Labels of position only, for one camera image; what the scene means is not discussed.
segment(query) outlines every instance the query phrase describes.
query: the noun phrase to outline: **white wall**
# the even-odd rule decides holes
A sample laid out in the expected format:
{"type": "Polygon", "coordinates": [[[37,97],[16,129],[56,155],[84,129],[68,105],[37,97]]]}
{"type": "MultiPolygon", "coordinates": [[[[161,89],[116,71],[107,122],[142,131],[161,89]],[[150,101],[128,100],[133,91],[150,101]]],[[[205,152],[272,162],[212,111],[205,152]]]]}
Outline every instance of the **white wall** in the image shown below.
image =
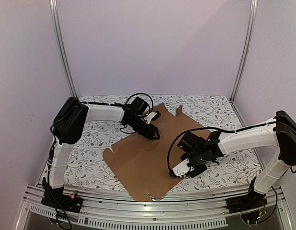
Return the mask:
{"type": "Polygon", "coordinates": [[[12,229],[51,145],[49,127],[70,92],[48,1],[0,0],[0,230],[12,229]]]}
{"type": "Polygon", "coordinates": [[[80,96],[229,96],[249,10],[250,0],[58,1],[80,96]]]}
{"type": "MultiPolygon", "coordinates": [[[[259,1],[254,33],[236,105],[247,124],[285,110],[296,121],[296,0],[259,1]]],[[[267,163],[274,152],[262,149],[267,163]]],[[[296,223],[296,174],[281,185],[296,223]]]]}

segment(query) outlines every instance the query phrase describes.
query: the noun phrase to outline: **vertical metal post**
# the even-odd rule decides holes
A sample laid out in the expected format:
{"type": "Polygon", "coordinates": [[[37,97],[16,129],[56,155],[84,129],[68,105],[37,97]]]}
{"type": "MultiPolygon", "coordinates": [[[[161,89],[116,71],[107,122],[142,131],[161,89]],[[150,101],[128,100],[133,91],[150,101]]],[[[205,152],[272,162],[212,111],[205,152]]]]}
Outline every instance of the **vertical metal post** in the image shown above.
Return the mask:
{"type": "Polygon", "coordinates": [[[59,17],[58,17],[58,11],[57,11],[57,0],[50,0],[50,10],[51,10],[51,15],[52,15],[54,31],[55,31],[56,38],[57,38],[57,45],[58,45],[58,49],[59,49],[60,56],[62,59],[62,64],[63,64],[66,80],[67,80],[67,83],[69,86],[69,90],[70,90],[72,96],[78,97],[77,92],[76,92],[76,88],[75,88],[75,85],[73,83],[73,79],[71,76],[71,72],[70,72],[70,68],[69,68],[69,64],[68,64],[68,60],[67,60],[67,55],[66,55],[65,47],[64,47],[64,43],[63,43],[61,26],[60,26],[60,21],[59,21],[59,17]]]}
{"type": "Polygon", "coordinates": [[[247,60],[247,55],[250,47],[250,42],[251,42],[251,37],[252,37],[252,32],[254,28],[254,22],[255,22],[255,15],[257,12],[257,6],[258,6],[258,1],[257,0],[251,0],[250,4],[250,13],[249,13],[249,20],[248,20],[248,27],[247,27],[247,33],[246,33],[246,38],[245,38],[245,43],[244,43],[244,49],[242,53],[242,57],[239,63],[239,70],[234,82],[233,90],[230,96],[230,102],[234,103],[234,100],[238,94],[239,90],[239,85],[240,81],[244,72],[246,60],[247,60]]]}

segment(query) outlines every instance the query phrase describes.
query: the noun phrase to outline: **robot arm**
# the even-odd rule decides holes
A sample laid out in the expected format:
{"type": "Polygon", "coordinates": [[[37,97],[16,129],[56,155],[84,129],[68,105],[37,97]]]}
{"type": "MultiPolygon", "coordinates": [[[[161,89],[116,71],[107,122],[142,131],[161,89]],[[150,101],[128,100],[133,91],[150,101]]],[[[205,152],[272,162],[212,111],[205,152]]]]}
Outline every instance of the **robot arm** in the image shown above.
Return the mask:
{"type": "MultiPolygon", "coordinates": [[[[160,112],[153,112],[152,108],[143,115],[149,105],[136,97],[130,104],[107,104],[94,102],[80,102],[70,97],[54,119],[51,132],[54,135],[53,145],[48,158],[48,177],[43,179],[45,195],[42,204],[57,207],[55,200],[70,200],[63,195],[64,174],[69,154],[74,144],[81,138],[85,122],[88,121],[116,121],[124,126],[131,126],[135,132],[147,139],[159,139],[158,128],[150,122],[160,117],[160,112]]],[[[63,202],[65,210],[79,212],[81,200],[63,202]]]]}
{"type": "Polygon", "coordinates": [[[207,161],[218,163],[216,158],[224,154],[263,146],[278,147],[274,157],[252,180],[247,195],[227,200],[230,213],[257,208],[262,203],[267,204],[265,195],[268,190],[296,165],[296,123],[284,111],[278,111],[275,118],[253,126],[212,132],[207,140],[187,132],[178,143],[178,147],[185,151],[182,162],[170,175],[194,177],[207,169],[207,161]]]}

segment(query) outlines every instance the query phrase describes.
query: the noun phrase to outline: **floral tablecloth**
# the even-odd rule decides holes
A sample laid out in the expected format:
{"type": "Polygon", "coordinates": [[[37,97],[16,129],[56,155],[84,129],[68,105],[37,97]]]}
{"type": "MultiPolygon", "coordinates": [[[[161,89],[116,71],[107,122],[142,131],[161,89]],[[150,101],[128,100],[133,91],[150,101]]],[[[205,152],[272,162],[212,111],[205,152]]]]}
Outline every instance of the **floral tablecloth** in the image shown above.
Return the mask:
{"type": "MultiPolygon", "coordinates": [[[[85,96],[81,101],[124,103],[127,95],[85,96]]],[[[152,95],[155,105],[165,103],[174,113],[179,105],[183,112],[203,126],[223,129],[241,127],[239,119],[224,96],[198,95],[152,95]]],[[[102,152],[112,144],[126,137],[117,122],[87,122],[81,139],[74,145],[65,171],[65,184],[87,189],[109,189],[125,191],[125,188],[104,162],[102,152]]],[[[171,191],[192,191],[249,184],[261,172],[254,150],[243,150],[225,155],[209,163],[208,169],[194,178],[184,178],[171,191]]]]}

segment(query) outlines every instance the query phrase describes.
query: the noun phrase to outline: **cardboard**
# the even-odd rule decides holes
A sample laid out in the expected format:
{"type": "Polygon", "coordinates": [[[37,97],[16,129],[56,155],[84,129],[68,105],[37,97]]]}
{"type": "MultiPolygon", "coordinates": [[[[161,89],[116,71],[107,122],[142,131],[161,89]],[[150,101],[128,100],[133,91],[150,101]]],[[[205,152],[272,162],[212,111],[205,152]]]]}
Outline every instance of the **cardboard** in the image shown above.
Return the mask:
{"type": "MultiPolygon", "coordinates": [[[[159,128],[160,140],[148,140],[138,134],[130,135],[112,145],[113,151],[105,149],[103,158],[129,194],[139,202],[152,201],[150,197],[162,198],[181,179],[168,175],[167,152],[177,135],[185,130],[202,127],[182,112],[182,106],[172,115],[162,103],[154,108],[161,117],[153,122],[159,128]]],[[[208,130],[194,132],[207,138],[208,130]]],[[[171,168],[181,162],[183,151],[176,142],[171,151],[171,168]]]]}

